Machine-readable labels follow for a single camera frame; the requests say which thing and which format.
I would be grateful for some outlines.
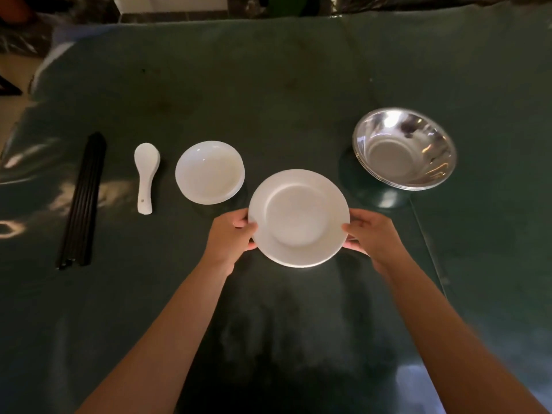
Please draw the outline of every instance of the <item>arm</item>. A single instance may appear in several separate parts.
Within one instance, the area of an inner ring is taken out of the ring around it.
[[[384,277],[441,402],[454,413],[548,413],[462,321],[404,248],[384,215],[351,209],[346,248]]]
[[[257,229],[247,209],[213,221],[205,253],[142,338],[77,414],[172,413],[226,277]]]

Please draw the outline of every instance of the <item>stainless steel bowl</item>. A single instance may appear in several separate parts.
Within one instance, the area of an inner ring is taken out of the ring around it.
[[[376,179],[403,190],[444,182],[456,166],[452,139],[430,118],[407,109],[370,112],[353,132],[353,149]]]

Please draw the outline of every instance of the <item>black chopsticks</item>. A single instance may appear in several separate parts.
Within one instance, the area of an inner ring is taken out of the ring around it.
[[[106,140],[101,133],[95,132],[88,137],[56,260],[58,269],[64,269],[74,261],[81,266],[90,264],[98,190],[106,148]]]

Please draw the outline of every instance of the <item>white porcelain spoon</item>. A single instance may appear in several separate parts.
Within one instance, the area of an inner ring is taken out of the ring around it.
[[[157,148],[150,143],[141,143],[134,151],[134,162],[140,174],[140,187],[138,189],[138,212],[149,215],[151,208],[151,182],[159,167],[161,155]]]

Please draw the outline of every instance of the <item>green object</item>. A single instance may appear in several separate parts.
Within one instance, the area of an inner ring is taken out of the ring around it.
[[[307,0],[268,0],[268,12],[272,17],[299,16]]]
[[[122,26],[76,43],[40,76],[37,105],[0,163],[0,412],[72,412],[192,270],[212,218],[247,206],[271,174],[313,170],[351,207],[366,206],[340,159],[357,121],[388,105],[435,119],[459,153],[449,180],[388,214],[421,267],[440,285],[435,259],[453,305],[552,409],[551,16],[549,5],[497,5]],[[94,131],[108,148],[92,264],[56,271]],[[221,206],[190,203],[175,181],[179,156],[206,139],[233,145],[246,167],[244,188]],[[136,211],[142,142],[162,157],[148,216]],[[365,256],[342,250],[297,270],[255,250],[225,285],[179,404],[234,407],[410,413],[438,412],[439,401]]]

